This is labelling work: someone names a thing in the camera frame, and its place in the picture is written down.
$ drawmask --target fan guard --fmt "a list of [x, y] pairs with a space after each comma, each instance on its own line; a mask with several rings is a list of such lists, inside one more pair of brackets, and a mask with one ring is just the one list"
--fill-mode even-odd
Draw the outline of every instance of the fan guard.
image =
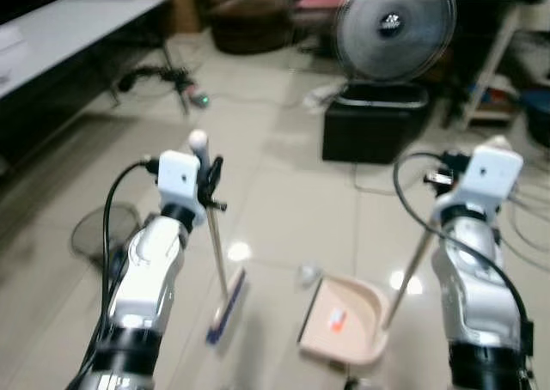
[[339, 59], [353, 78], [405, 82], [439, 59], [455, 23], [455, 0], [347, 0], [336, 23]]

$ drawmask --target white floor tile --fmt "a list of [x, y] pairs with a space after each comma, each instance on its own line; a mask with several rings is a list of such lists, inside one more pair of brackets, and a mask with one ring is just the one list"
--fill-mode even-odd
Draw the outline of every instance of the white floor tile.
[[296, 346], [312, 291], [296, 289], [293, 271], [254, 263], [246, 267], [247, 285], [221, 341], [217, 347], [205, 343], [219, 297], [213, 285], [169, 388], [342, 388], [342, 375], [301, 357]]
[[[123, 168], [146, 154], [158, 155], [165, 149], [178, 149], [188, 130], [150, 122], [117, 122], [102, 126], [97, 134], [117, 130], [114, 136], [95, 137], [95, 142], [70, 153], [65, 166], [54, 168], [47, 176], [34, 176], [37, 184], [32, 212], [38, 222], [72, 228], [88, 212], [105, 203], [111, 184]], [[154, 178], [143, 171], [128, 175], [117, 190], [115, 199], [135, 203]]]
[[198, 127], [209, 135], [212, 157], [222, 155], [231, 167], [256, 168], [277, 115], [278, 108], [268, 103], [214, 97]]
[[310, 115], [303, 106], [282, 110], [266, 140], [262, 169], [314, 171], [350, 179], [350, 164], [321, 159], [323, 117]]
[[[550, 216], [547, 213], [550, 192], [541, 186], [530, 185], [526, 180], [522, 180], [518, 191], [518, 199], [535, 209], [534, 213], [541, 217], [510, 201], [504, 205], [498, 224], [505, 241], [502, 246], [505, 269], [528, 308], [548, 308], [550, 301], [540, 292], [550, 288]], [[539, 200], [521, 194], [530, 194]]]
[[253, 259], [351, 273], [356, 194], [349, 183], [316, 173], [262, 171], [250, 191], [233, 239]]
[[[428, 187], [417, 184], [406, 192], [406, 196], [420, 216], [429, 216], [434, 197]], [[406, 269], [422, 232], [396, 196], [362, 194], [357, 225], [356, 275], [389, 286], [395, 273]], [[424, 291], [439, 291], [430, 262], [436, 245], [432, 242], [416, 274]]]
[[70, 231], [26, 225], [0, 243], [0, 387], [52, 323], [88, 262], [69, 247]]
[[267, 100], [278, 104], [288, 103], [293, 74], [289, 70], [266, 70], [254, 65], [241, 64], [231, 73], [222, 94], [242, 99]]
[[[195, 330], [196, 319], [214, 274], [210, 252], [186, 252], [176, 279], [174, 306], [156, 365], [157, 388], [166, 388], [175, 372], [180, 353]], [[66, 304], [30, 351], [10, 389], [64, 388], [83, 358], [100, 307], [100, 276], [90, 269], [72, 290]]]
[[382, 359], [351, 374], [384, 390], [437, 390], [450, 383], [448, 346], [436, 296], [407, 296], [390, 327]]

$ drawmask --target broom handle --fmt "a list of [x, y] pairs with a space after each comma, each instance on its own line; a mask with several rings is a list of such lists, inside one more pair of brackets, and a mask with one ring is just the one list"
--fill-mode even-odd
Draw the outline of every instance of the broom handle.
[[[435, 221], [430, 220], [429, 225], [430, 227], [434, 227], [436, 223]], [[397, 296], [395, 296], [394, 301], [392, 302], [392, 307], [389, 309], [388, 317], [386, 318], [382, 326], [384, 330], [388, 330], [389, 326], [392, 324], [395, 313], [397, 312], [397, 308], [399, 307], [401, 300], [405, 295], [406, 287], [409, 285], [409, 281], [411, 281], [411, 277], [414, 275], [417, 268], [419, 268], [420, 262], [422, 261], [422, 258], [424, 257], [424, 254], [428, 249], [428, 246], [430, 245], [430, 241], [432, 237], [433, 237], [433, 233], [427, 230], [422, 234], [422, 237], [420, 238], [420, 242], [416, 247], [416, 251], [412, 256], [411, 262], [406, 268], [405, 275], [403, 276], [403, 282], [401, 283], [401, 286], [399, 288], [399, 292], [397, 293]]]
[[222, 288], [222, 296], [225, 301], [229, 300], [229, 292], [227, 288], [227, 278], [225, 277], [225, 268], [223, 266], [223, 250], [220, 241], [220, 232], [217, 226], [216, 212], [213, 208], [206, 209], [208, 217], [208, 228], [210, 229], [210, 237], [212, 238], [212, 246], [214, 247], [214, 257], [216, 258], [217, 276], [220, 279]]

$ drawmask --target chair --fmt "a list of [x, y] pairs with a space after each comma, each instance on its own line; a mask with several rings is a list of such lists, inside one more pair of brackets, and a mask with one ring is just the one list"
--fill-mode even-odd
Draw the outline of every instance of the chair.
[[211, 0], [208, 16], [214, 44], [223, 52], [268, 52], [290, 37], [287, 0]]

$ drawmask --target beige dustpan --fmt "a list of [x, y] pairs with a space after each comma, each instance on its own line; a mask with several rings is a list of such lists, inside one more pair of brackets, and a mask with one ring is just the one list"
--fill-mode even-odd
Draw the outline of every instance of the beige dustpan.
[[325, 276], [317, 287], [298, 338], [300, 349], [336, 362], [375, 362], [388, 342], [382, 323], [388, 300], [361, 281]]

